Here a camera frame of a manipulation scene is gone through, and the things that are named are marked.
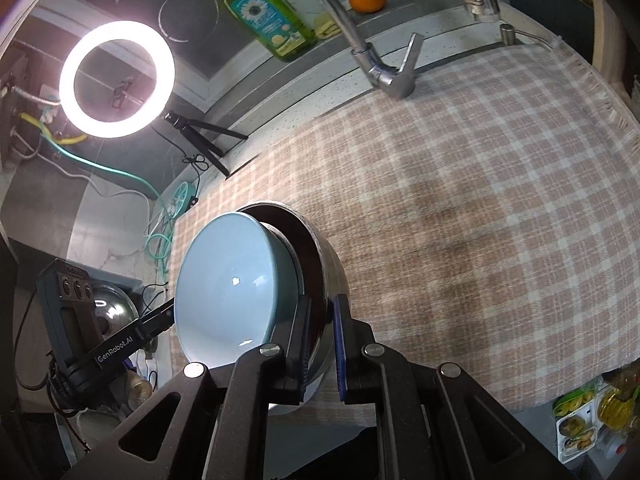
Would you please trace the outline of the left gloved hand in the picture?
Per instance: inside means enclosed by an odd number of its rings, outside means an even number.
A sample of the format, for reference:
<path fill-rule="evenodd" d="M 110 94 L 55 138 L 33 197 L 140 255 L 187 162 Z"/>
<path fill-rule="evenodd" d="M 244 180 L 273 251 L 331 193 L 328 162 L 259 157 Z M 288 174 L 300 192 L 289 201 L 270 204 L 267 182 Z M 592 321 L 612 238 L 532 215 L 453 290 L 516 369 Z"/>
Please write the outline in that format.
<path fill-rule="evenodd" d="M 128 370 L 125 375 L 125 392 L 124 392 L 124 407 L 128 414 L 134 412 L 140 406 L 145 403 L 153 394 L 153 388 L 151 384 L 133 372 Z"/>

